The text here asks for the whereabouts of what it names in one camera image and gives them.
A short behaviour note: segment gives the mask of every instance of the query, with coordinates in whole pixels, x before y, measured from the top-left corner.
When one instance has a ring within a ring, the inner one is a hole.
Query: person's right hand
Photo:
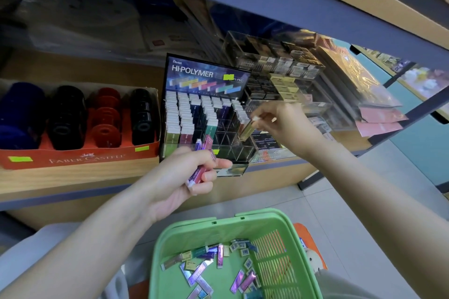
[[[253,127],[269,132],[295,155],[307,160],[328,141],[304,114],[301,104],[282,101],[263,102],[251,118],[260,117]]]

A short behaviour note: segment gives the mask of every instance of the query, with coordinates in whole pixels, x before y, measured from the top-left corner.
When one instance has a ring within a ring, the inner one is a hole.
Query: pink envelope
[[[359,107],[359,109],[362,118],[369,123],[393,123],[408,120],[406,115],[394,108]]]
[[[383,134],[386,132],[392,132],[401,130],[402,126],[398,122],[393,123],[363,123],[356,121],[357,129],[362,137],[370,137],[374,135]]]

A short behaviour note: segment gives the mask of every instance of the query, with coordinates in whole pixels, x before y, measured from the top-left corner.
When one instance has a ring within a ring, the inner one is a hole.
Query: plastic basket
[[[262,283],[264,298],[322,298],[304,248],[289,218],[277,209],[261,209],[236,214],[233,218],[205,218],[181,221],[168,226],[154,247],[151,265],[149,299],[187,298],[193,291],[176,264],[165,271],[161,264],[169,258],[200,246],[227,243],[232,239],[249,238],[259,249],[250,251],[254,269]],[[244,259],[240,253],[224,258],[222,269],[215,262],[202,277],[213,288],[213,297],[240,298],[240,292],[229,290]]]

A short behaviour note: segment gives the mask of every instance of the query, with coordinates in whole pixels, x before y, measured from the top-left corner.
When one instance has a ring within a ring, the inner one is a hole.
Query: person's left hand
[[[185,182],[200,165],[207,168],[201,177],[203,183],[195,184],[189,190]],[[149,207],[149,215],[152,221],[156,222],[170,215],[191,195],[209,193],[213,187],[212,182],[217,178],[213,168],[230,168],[231,166],[232,162],[229,160],[214,160],[212,153],[208,150],[191,151],[188,147],[181,147],[143,176],[136,185],[152,185],[153,201]]]

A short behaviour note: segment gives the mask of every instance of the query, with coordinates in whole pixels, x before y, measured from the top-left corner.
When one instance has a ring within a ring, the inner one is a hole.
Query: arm
[[[208,150],[177,149],[88,217],[6,287],[0,299],[98,298],[143,233],[190,197],[183,183],[202,164],[212,169],[230,167],[231,162],[214,160]],[[214,170],[205,172],[205,182],[195,185],[192,193],[208,193],[215,179]]]
[[[319,169],[421,298],[449,298],[449,224],[360,163],[340,143],[323,138],[300,104],[267,102],[252,114]]]

